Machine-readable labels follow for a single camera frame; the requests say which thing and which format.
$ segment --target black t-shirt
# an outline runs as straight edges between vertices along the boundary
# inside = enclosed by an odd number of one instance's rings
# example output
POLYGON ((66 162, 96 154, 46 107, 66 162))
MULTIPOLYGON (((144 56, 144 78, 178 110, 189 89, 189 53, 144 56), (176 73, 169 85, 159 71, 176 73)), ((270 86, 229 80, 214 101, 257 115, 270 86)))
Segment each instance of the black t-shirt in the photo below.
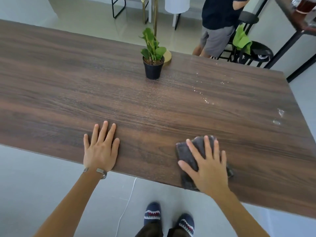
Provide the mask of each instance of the black t-shirt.
POLYGON ((235 11, 233 1, 247 0, 205 0, 202 10, 202 25, 210 30, 237 26, 243 8, 235 11))

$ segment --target silver bracelet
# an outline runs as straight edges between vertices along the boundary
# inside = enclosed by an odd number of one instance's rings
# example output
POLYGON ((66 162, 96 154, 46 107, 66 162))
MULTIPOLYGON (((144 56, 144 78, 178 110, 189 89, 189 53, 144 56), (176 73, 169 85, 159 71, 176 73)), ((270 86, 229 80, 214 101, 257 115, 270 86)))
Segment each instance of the silver bracelet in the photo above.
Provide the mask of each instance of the silver bracelet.
MULTIPOLYGON (((88 167, 85 168, 85 169, 83 170, 83 173, 87 172, 88 169, 89 169, 88 167)), ((97 168, 96 171, 99 172, 99 173, 101 173, 101 174, 103 174, 103 176, 102 176, 101 179, 105 179, 105 178, 106 178, 107 172, 106 172, 105 170, 102 170, 102 169, 97 168)))

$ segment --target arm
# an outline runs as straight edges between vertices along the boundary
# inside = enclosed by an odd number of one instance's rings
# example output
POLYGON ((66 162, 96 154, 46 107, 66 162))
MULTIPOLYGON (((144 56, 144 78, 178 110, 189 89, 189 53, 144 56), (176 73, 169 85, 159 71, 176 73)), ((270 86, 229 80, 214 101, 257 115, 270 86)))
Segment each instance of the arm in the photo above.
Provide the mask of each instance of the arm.
POLYGON ((109 172, 116 162, 119 139, 115 139, 112 144, 116 125, 113 124, 106 134, 107 126, 108 122, 105 121, 100 134, 98 134, 98 124, 94 126, 91 144, 88 135, 84 135, 83 164, 88 171, 81 174, 73 188, 45 220, 34 237, 72 237, 75 234, 89 198, 103 176, 96 172, 96 169, 109 172))
POLYGON ((220 161, 218 141, 214 141, 214 154, 212 154, 210 141, 207 136, 204 137, 206 159, 203 159, 190 140, 186 142, 197 161, 199 171, 194 171, 182 160, 178 162, 179 166, 193 179, 201 192, 215 200, 236 234, 239 237, 268 237, 269 235, 266 231, 229 190, 226 172, 226 153, 222 151, 222 160, 220 161))
POLYGON ((238 10, 244 7, 250 0, 234 0, 233 1, 233 9, 238 10))

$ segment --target white lampshade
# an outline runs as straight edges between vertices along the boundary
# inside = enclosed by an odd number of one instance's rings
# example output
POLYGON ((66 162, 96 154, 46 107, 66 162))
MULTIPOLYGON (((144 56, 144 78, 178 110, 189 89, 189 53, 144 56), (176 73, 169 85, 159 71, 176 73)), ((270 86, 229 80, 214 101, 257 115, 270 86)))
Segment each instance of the white lampshade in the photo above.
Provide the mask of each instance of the white lampshade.
POLYGON ((172 14, 184 13, 190 8, 190 0, 165 0, 165 10, 172 14))

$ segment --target hand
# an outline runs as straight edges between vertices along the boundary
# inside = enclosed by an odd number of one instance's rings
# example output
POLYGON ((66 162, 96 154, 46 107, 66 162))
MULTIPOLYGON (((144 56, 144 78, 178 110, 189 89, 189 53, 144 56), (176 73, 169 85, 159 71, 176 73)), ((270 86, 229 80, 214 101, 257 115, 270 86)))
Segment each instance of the hand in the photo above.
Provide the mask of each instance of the hand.
POLYGON ((186 144, 197 161, 199 171, 194 171, 183 160, 178 162, 179 166, 192 178, 196 187, 201 192, 211 196, 216 201, 216 199, 221 198, 226 191, 229 191, 225 151, 222 151, 222 161, 220 161, 218 140, 215 140, 214 156, 212 156, 210 140, 207 135, 204 136, 206 159, 200 155, 199 151, 189 139, 186 140, 186 144))
POLYGON ((113 124, 106 134, 107 126, 108 122, 104 121, 98 137, 99 125, 95 124, 91 137, 91 144, 89 144, 88 135, 84 135, 84 167, 93 169, 100 168, 106 172, 109 172, 114 167, 118 155, 119 139, 116 138, 112 144, 116 125, 113 124))

